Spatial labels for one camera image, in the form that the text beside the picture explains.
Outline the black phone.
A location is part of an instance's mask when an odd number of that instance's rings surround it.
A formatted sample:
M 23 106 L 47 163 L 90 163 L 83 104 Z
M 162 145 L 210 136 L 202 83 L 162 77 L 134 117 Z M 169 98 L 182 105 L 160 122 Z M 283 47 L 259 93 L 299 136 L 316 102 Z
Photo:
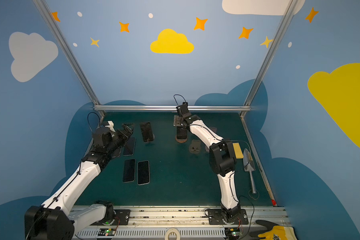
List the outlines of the black phone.
M 178 140 L 186 140 L 188 138 L 188 130 L 187 130 L 187 128 L 177 127 L 176 138 Z
M 152 126 L 150 122 L 140 123 L 140 129 L 142 133 L 142 138 L 145 143 L 153 142 L 155 137 L 152 131 Z

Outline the light blue phone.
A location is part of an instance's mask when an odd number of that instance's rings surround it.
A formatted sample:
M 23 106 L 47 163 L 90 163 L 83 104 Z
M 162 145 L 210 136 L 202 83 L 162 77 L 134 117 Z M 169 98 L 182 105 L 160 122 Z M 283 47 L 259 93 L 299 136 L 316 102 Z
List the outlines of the light blue phone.
M 135 145 L 136 145 L 136 138 L 130 137 L 124 146 L 123 156 L 132 156 L 135 152 Z

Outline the blue-edged phone back row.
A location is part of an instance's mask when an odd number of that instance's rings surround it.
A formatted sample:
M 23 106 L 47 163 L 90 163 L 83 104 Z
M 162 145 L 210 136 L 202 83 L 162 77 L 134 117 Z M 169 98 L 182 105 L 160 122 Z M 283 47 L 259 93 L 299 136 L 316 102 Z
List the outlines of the blue-edged phone back row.
M 135 159 L 129 159 L 124 161 L 123 183 L 131 183 L 135 181 L 135 168 Z

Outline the silver phone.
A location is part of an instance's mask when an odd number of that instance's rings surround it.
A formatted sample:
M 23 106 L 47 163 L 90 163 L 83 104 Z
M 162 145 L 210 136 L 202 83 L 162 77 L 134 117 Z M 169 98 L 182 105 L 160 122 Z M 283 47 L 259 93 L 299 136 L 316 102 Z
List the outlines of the silver phone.
M 138 162 L 138 185 L 149 184 L 151 180 L 149 161 Z

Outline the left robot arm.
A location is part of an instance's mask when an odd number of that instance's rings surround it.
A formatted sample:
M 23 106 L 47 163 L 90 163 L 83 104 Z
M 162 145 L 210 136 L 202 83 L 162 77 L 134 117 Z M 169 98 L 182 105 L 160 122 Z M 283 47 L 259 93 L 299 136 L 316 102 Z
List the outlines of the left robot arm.
M 88 185 L 108 165 L 112 154 L 131 138 L 134 127 L 134 124 L 123 124 L 121 129 L 115 130 L 113 122 L 108 121 L 93 132 L 93 145 L 71 177 L 39 207 L 32 206 L 26 211 L 27 240 L 71 240 L 93 223 L 110 225 L 115 221 L 111 202 L 99 201 L 74 214 L 71 210 Z

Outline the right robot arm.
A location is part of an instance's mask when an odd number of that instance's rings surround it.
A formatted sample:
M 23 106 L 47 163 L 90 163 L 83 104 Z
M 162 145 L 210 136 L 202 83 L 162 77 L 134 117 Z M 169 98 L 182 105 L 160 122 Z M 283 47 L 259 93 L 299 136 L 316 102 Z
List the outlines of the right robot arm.
M 235 188 L 235 169 L 237 158 L 231 140 L 224 139 L 210 128 L 201 118 L 192 115 L 188 103 L 176 106 L 174 126 L 177 128 L 176 141 L 184 143 L 188 140 L 188 132 L 197 136 L 209 148 L 210 167 L 217 175 L 221 189 L 221 209 L 225 223 L 232 224 L 241 213 L 241 205 Z

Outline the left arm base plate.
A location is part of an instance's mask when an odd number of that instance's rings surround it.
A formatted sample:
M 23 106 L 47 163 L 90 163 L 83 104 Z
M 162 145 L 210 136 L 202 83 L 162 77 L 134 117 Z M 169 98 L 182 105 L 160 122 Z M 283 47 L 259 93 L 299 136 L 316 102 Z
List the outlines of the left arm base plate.
M 92 226 L 126 226 L 129 223 L 131 210 L 114 209 L 114 213 L 106 213 L 100 221 L 96 221 Z

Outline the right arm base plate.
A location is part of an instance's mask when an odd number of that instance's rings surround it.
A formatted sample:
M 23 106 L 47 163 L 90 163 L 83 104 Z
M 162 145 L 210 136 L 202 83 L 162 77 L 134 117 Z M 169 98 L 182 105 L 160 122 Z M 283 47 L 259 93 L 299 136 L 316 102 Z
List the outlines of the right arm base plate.
M 233 217 L 229 222 L 225 222 L 221 209 L 206 209 L 205 215 L 210 225 L 248 225 L 249 218 L 245 209 L 241 209 L 238 216 Z

